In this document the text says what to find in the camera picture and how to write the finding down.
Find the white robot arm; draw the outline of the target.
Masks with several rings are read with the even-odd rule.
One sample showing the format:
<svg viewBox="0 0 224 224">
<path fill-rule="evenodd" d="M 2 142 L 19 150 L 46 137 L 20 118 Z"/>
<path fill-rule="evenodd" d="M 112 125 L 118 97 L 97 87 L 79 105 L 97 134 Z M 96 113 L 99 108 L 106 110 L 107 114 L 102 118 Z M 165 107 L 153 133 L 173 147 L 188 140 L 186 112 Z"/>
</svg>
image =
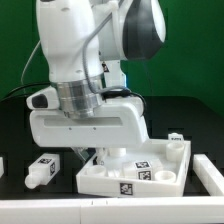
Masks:
<svg viewBox="0 0 224 224">
<path fill-rule="evenodd" d="M 138 148 L 144 105 L 121 79 L 120 61 L 153 57 L 165 41 L 158 0 L 36 0 L 48 88 L 27 100 L 41 147 Z"/>
</svg>

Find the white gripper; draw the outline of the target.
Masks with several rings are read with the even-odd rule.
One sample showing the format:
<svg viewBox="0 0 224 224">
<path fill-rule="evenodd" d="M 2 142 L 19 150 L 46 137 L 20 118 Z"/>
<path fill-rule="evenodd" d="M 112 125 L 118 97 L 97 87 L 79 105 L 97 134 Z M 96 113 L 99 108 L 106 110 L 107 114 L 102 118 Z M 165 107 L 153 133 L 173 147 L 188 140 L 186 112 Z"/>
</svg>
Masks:
<svg viewBox="0 0 224 224">
<path fill-rule="evenodd" d="M 96 162 L 103 165 L 106 148 L 140 148 L 149 139 L 142 112 L 139 98 L 114 98 L 86 119 L 70 119 L 60 110 L 34 110 L 30 126 L 40 147 L 73 147 L 83 163 L 89 158 L 86 148 L 97 148 Z"/>
</svg>

